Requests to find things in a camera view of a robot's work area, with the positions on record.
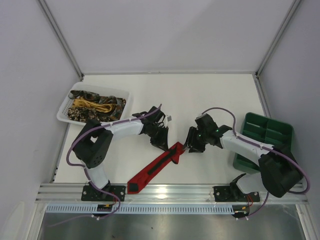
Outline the red necktie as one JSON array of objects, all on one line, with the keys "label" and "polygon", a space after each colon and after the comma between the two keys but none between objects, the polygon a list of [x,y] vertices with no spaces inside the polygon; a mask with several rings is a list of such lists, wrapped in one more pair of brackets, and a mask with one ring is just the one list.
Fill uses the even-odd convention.
[{"label": "red necktie", "polygon": [[127,193],[130,195],[140,193],[169,163],[177,165],[184,152],[184,146],[176,142],[127,182]]}]

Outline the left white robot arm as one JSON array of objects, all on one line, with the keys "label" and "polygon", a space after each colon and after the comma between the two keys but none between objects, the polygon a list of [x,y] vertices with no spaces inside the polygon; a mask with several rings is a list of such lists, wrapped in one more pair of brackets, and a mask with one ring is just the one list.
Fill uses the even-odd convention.
[{"label": "left white robot arm", "polygon": [[153,106],[148,112],[135,113],[124,120],[109,123],[88,120],[70,150],[80,160],[91,187],[98,194],[106,196],[111,192],[111,183],[103,161],[112,141],[133,135],[147,135],[152,146],[167,151],[168,131],[166,114]]}]

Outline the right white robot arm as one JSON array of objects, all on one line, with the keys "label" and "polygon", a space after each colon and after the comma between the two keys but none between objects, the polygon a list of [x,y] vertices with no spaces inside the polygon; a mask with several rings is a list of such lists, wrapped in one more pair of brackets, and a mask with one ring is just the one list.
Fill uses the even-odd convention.
[{"label": "right white robot arm", "polygon": [[234,180],[243,194],[267,191],[281,198],[302,180],[303,171],[290,152],[244,136],[230,126],[218,126],[207,113],[198,116],[195,123],[189,128],[184,149],[203,153],[206,145],[211,145],[234,152],[259,167],[257,173],[244,173]]}]

